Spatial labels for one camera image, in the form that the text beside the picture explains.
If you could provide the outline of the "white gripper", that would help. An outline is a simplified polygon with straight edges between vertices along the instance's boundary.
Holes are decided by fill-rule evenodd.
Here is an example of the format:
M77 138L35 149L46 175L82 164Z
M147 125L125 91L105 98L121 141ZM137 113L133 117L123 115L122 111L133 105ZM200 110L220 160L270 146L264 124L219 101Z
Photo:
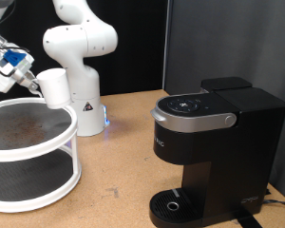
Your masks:
M15 67L19 63L19 55L10 48L2 47L0 44L0 92L7 93L15 84L16 80L12 77L15 73ZM32 92L36 92L38 84L35 82L36 77L31 72L25 73L27 80L22 82L22 86Z

